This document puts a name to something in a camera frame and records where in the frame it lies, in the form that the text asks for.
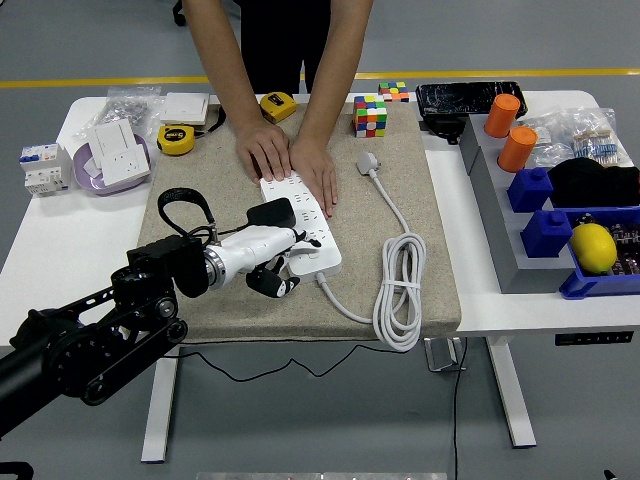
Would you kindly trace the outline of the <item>person's left hand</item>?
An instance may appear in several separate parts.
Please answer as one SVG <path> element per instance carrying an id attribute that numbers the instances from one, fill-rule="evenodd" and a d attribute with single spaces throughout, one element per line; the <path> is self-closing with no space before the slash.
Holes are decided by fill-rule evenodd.
<path id="1" fill-rule="evenodd" d="M 331 218 L 338 203 L 334 160 L 328 152 L 328 140 L 302 134 L 289 150 L 291 166 L 317 200 L 326 218 Z"/>

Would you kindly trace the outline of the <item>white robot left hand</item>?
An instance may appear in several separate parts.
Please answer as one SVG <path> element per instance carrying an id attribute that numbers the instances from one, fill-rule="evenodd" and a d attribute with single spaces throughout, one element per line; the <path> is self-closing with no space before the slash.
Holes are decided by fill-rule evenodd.
<path id="1" fill-rule="evenodd" d="M 298 277 L 279 276 L 284 257 L 298 243 L 319 249 L 322 244 L 306 231 L 277 226 L 248 226 L 224 239 L 220 245 L 204 249 L 205 265 L 211 290 L 221 289 L 243 273 L 246 284 L 254 291 L 270 298 L 282 298 L 299 283 Z"/>

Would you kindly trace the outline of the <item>person's right hand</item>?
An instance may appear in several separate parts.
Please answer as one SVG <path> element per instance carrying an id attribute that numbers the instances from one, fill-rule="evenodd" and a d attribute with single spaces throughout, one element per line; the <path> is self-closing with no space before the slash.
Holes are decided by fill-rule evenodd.
<path id="1" fill-rule="evenodd" d="M 236 127 L 235 134 L 237 154 L 253 183 L 291 174 L 289 139 L 278 126 L 259 118 Z"/>

